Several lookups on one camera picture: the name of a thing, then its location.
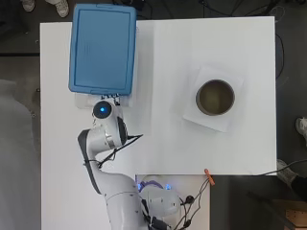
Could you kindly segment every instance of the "black cable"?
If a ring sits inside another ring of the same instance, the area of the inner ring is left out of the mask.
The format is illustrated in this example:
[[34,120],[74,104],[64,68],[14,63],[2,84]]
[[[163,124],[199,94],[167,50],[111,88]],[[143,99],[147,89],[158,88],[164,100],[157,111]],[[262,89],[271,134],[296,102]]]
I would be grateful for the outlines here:
[[284,168],[282,168],[280,170],[277,170],[277,171],[266,172],[266,173],[257,174],[257,175],[267,175],[267,174],[271,174],[271,173],[279,173],[281,171],[284,171],[284,170],[288,169],[292,165],[295,165],[295,164],[298,164],[298,163],[303,163],[303,162],[307,162],[307,159],[294,161],[294,162],[290,163],[289,165],[287,165],[286,167],[284,167]]
[[122,146],[122,147],[120,147],[118,149],[114,149],[113,152],[110,153],[104,160],[99,161],[98,168],[100,169],[105,164],[106,161],[113,161],[113,160],[115,160],[117,151],[120,151],[120,150],[124,149],[125,147],[131,145],[132,143],[136,142],[142,136],[143,136],[143,134],[142,135],[137,135],[137,136],[128,136],[128,140],[133,139],[133,138],[134,139],[132,141],[126,143],[124,146]]
[[143,15],[137,15],[138,17],[141,17],[141,18],[144,18],[144,19],[146,19],[146,20],[149,20],[150,18],[149,17],[147,17],[147,16],[143,16]]
[[256,9],[254,9],[254,10],[252,10],[252,11],[250,11],[250,12],[248,12],[247,14],[245,14],[245,16],[249,16],[252,12],[257,12],[257,11],[259,11],[259,10],[261,10],[261,9],[263,9],[263,8],[265,8],[265,7],[267,7],[268,6],[268,4],[267,5],[265,5],[265,6],[262,6],[262,7],[259,7],[259,8],[256,8]]
[[279,74],[277,75],[276,79],[278,79],[280,77],[280,75],[282,74],[282,71],[284,70],[284,66],[285,66],[285,49],[284,49],[284,42],[282,41],[280,35],[275,34],[279,40],[280,40],[280,44],[281,44],[281,49],[282,49],[282,64],[281,64],[281,69],[279,71]]
[[[209,183],[209,181],[207,181],[207,183],[205,184],[205,186],[204,186],[204,188],[202,189],[202,191],[200,191],[201,195],[202,195],[203,191],[205,190],[205,188],[207,187],[208,183]],[[192,221],[194,215],[195,215],[195,214],[200,210],[200,208],[201,208],[201,195],[200,195],[200,198],[199,198],[199,207],[198,207],[198,209],[195,210],[195,212],[192,214],[192,217],[190,217],[190,220],[191,220],[191,221]]]
[[165,0],[161,0],[161,2],[162,2],[162,4],[163,4],[164,8],[166,9],[167,13],[170,14],[170,17],[171,17],[172,19],[174,19],[174,15],[173,15],[173,13],[171,12],[170,8],[167,6]]
[[153,19],[153,12],[154,12],[153,6],[148,1],[145,1],[145,3],[150,7],[150,9],[151,9],[151,19]]
[[211,10],[212,12],[216,12],[216,13],[219,13],[219,14],[224,15],[224,16],[231,16],[230,14],[227,14],[227,13],[224,13],[224,12],[221,12],[221,11],[217,11],[213,8],[210,8],[208,5],[205,5],[204,2],[202,2],[201,4],[203,4],[207,9]]
[[204,18],[204,3],[202,4],[202,17]]
[[[201,184],[200,192],[199,192],[198,195],[194,198],[194,201],[195,201],[198,197],[201,196],[202,192],[204,191],[203,186],[204,186],[204,184],[205,184],[206,182],[208,182],[208,181],[209,181],[208,179],[206,179],[206,180],[203,181],[203,183]],[[177,230],[177,228],[179,227],[179,225],[182,223],[183,219],[186,219],[187,215],[189,214],[189,212],[190,212],[190,210],[191,210],[191,208],[192,208],[192,204],[194,203],[194,201],[190,204],[190,207],[189,207],[188,211],[186,212],[186,215],[183,216],[183,217],[180,219],[179,223],[176,225],[176,227],[174,228],[174,230]],[[178,230],[185,229],[185,228],[186,228],[185,225],[186,225],[188,222],[189,222],[189,225],[191,224],[191,220],[188,219],[187,221],[184,222],[183,228],[179,228]]]
[[183,199],[179,198],[181,203],[182,203],[182,206],[184,208],[184,222],[186,222],[186,216],[187,216],[187,213],[186,213],[186,207],[185,207],[185,203],[183,201]]
[[231,12],[231,16],[233,15],[233,13],[235,13],[237,10],[238,10],[238,8],[242,5],[242,3],[244,2],[245,0],[241,0],[241,2],[239,2],[239,4],[237,5],[237,6],[234,6],[234,8],[233,8],[233,10],[232,10],[232,12]]

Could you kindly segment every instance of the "blue light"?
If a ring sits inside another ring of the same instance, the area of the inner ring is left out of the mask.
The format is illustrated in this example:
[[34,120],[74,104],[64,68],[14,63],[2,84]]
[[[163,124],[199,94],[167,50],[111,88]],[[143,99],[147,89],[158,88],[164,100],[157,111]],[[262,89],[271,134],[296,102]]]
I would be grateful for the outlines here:
[[166,190],[171,190],[171,189],[172,189],[172,186],[169,185],[169,184],[166,184],[166,185],[165,185],[165,189],[166,189]]

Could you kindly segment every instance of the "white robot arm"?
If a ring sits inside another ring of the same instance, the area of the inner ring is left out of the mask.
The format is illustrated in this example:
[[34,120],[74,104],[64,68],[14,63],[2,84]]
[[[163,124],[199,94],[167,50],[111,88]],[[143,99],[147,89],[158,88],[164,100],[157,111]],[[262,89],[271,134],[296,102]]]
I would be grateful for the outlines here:
[[[157,217],[171,215],[180,208],[179,198],[172,191],[165,191],[148,183],[139,194],[130,177],[120,173],[101,171],[116,151],[126,147],[141,135],[129,137],[122,110],[115,101],[100,101],[93,108],[95,126],[83,130],[78,137],[84,164],[95,191],[106,200],[112,230],[168,230],[170,226]],[[113,152],[98,162],[96,155],[107,150]]]
[[93,110],[99,120],[92,129],[78,137],[84,164],[95,191],[104,196],[112,230],[145,230],[141,202],[135,182],[119,173],[102,172],[96,155],[125,145],[128,139],[121,110],[107,101],[97,103]]

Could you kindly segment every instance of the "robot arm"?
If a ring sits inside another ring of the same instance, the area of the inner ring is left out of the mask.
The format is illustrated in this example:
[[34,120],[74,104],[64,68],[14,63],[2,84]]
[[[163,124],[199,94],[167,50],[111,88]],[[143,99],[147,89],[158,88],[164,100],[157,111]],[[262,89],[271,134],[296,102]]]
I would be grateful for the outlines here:
[[125,145],[128,139],[120,108],[107,101],[93,110],[98,124],[83,130],[78,137],[84,164],[95,191],[104,196],[112,230],[145,230],[141,202],[135,182],[119,173],[102,172],[96,155]]

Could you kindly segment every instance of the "cable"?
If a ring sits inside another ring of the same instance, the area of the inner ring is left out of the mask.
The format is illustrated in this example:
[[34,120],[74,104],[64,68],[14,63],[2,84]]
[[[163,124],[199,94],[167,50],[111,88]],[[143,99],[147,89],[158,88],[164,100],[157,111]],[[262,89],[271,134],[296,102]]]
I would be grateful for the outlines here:
[[186,207],[185,207],[185,203],[183,201],[183,199],[179,198],[181,203],[183,204],[183,208],[184,208],[184,222],[186,222],[186,216],[188,215],[187,212],[186,212]]
[[238,8],[242,5],[242,3],[243,3],[244,1],[245,1],[245,0],[241,0],[241,2],[239,2],[239,4],[233,8],[233,10],[232,10],[232,12],[231,12],[231,14],[230,14],[231,16],[233,15],[233,13],[235,13],[235,12],[238,10]]
[[[178,227],[180,226],[180,224],[182,223],[183,219],[186,219],[186,216],[189,214],[189,212],[190,212],[190,210],[191,210],[191,208],[192,208],[192,204],[195,202],[195,200],[197,200],[198,197],[201,197],[201,194],[202,194],[202,192],[205,190],[205,188],[206,188],[208,182],[209,182],[208,179],[205,179],[205,180],[203,181],[203,183],[201,184],[200,192],[199,192],[198,195],[194,198],[194,201],[190,204],[190,207],[189,207],[188,211],[186,212],[186,215],[183,216],[183,217],[180,219],[179,223],[176,225],[176,227],[174,228],[174,230],[177,230]],[[183,230],[183,229],[189,227],[190,224],[191,224],[191,221],[192,221],[191,218],[188,219],[187,221],[184,221],[183,226],[182,226],[181,228],[179,228],[178,230]]]
[[282,168],[280,170],[277,170],[277,171],[266,172],[266,173],[257,174],[257,175],[267,175],[267,174],[271,174],[271,173],[279,173],[281,171],[284,171],[284,170],[288,169],[292,165],[295,165],[295,164],[298,164],[298,163],[303,163],[303,162],[307,162],[307,159],[294,161],[294,162],[290,163],[289,165],[287,165],[286,167],[284,167],[284,168]]
[[173,13],[171,12],[170,8],[167,6],[165,0],[161,0],[161,2],[162,2],[162,4],[163,4],[164,8],[166,9],[167,13],[170,14],[170,17],[171,17],[172,19],[174,19],[174,15],[173,15]]
[[202,17],[204,18],[204,3],[202,4]]
[[259,10],[261,10],[261,9],[263,9],[263,8],[265,8],[265,7],[267,7],[268,5],[269,5],[269,4],[267,4],[267,5],[265,5],[265,6],[262,6],[262,7],[259,7],[259,8],[256,8],[256,9],[254,9],[254,10],[248,12],[247,14],[245,14],[245,16],[249,16],[252,12],[257,12],[257,11],[259,11]]
[[113,160],[115,160],[117,151],[120,151],[120,150],[124,149],[125,147],[131,145],[132,143],[136,142],[142,136],[143,136],[143,134],[142,135],[137,135],[137,136],[128,136],[128,140],[130,140],[130,139],[133,139],[133,140],[128,142],[128,143],[126,143],[124,146],[122,146],[122,147],[120,147],[118,149],[114,149],[113,152],[110,153],[104,160],[99,161],[98,168],[100,169],[105,164],[106,161],[113,161]]
[[151,19],[153,19],[153,12],[154,12],[153,6],[148,1],[145,1],[145,3],[150,7],[150,9],[151,9]]
[[280,75],[282,74],[282,71],[284,70],[284,66],[285,66],[285,49],[284,49],[284,43],[281,39],[281,36],[278,35],[278,34],[275,34],[275,35],[279,38],[280,44],[281,44],[281,49],[282,49],[282,64],[281,64],[279,74],[276,77],[276,79],[278,79],[280,77]]
[[211,10],[212,12],[216,12],[216,13],[219,13],[221,15],[224,15],[224,16],[231,16],[230,14],[227,14],[227,13],[224,13],[224,12],[221,12],[221,11],[217,11],[215,9],[212,9],[209,7],[209,5],[206,5],[204,2],[201,2],[201,4],[206,7],[207,9]]
[[[209,181],[207,181],[207,183],[205,184],[203,190],[201,191],[201,195],[202,195],[202,192],[203,192],[203,191],[205,190],[205,188],[207,187],[208,183],[209,183]],[[201,195],[200,195],[200,198],[199,198],[199,207],[198,207],[198,209],[195,210],[195,212],[192,214],[192,217],[190,218],[191,221],[192,221],[194,215],[195,215],[195,214],[200,210],[200,208],[201,208]]]
[[270,16],[274,16],[275,17],[275,23],[280,22],[281,19],[284,17],[284,15],[286,14],[286,10],[285,8],[283,8],[282,6],[276,6],[274,7],[271,11],[270,11]]
[[138,17],[141,17],[141,18],[144,18],[144,19],[146,19],[146,20],[149,20],[150,18],[149,17],[147,17],[147,16],[143,16],[143,15],[137,15]]

